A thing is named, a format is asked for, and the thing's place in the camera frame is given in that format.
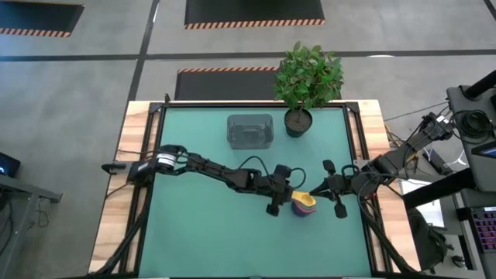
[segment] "black floor mat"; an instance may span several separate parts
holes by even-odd
[[[277,67],[182,69],[175,100],[274,100]]]
[[[0,34],[69,37],[83,5],[0,1]]]
[[[319,0],[187,0],[186,29],[322,25]]]

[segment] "white paper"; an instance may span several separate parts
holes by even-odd
[[[430,182],[418,181],[409,179],[407,181],[400,180],[401,193],[403,195],[429,185]],[[439,200],[417,206],[425,221],[436,227],[444,228],[443,213],[441,212],[441,203]]]

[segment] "black stand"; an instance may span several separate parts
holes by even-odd
[[[472,175],[472,170],[470,168],[466,168],[465,170],[452,174],[440,181],[411,191],[406,195],[403,195],[403,200],[405,201],[406,209],[409,210],[419,205],[433,202],[436,199],[456,194],[465,188],[476,189],[474,176]]]

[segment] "electronic device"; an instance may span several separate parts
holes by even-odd
[[[479,253],[496,253],[496,207],[459,208],[456,213],[460,221],[469,221]]]
[[[0,152],[0,175],[15,177],[21,162]]]
[[[472,149],[472,154],[496,159],[496,140]]]

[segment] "gray floor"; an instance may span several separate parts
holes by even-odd
[[[70,38],[0,36],[0,56],[139,53],[152,0],[71,2],[86,9]],[[322,0],[322,6],[324,26],[185,30],[185,0],[162,1],[148,53],[279,52],[297,40],[340,51],[496,49],[496,21],[483,0]],[[148,60],[136,99],[174,96],[181,68],[278,61]],[[135,66],[134,60],[0,62],[0,150],[22,161],[20,178],[64,193],[59,205],[43,204],[50,225],[29,231],[15,278],[88,270],[109,179],[100,165],[115,151]],[[347,57],[343,68],[343,98],[378,99],[388,119],[443,102],[448,87],[471,84],[494,70],[496,56]],[[387,124],[407,137],[424,113],[443,108]],[[455,139],[433,148],[448,162],[462,150]],[[425,161],[421,168],[433,173]]]
[[[22,161],[24,181],[64,193],[44,205],[16,278],[84,274],[93,250],[135,62],[0,63],[0,150]]]

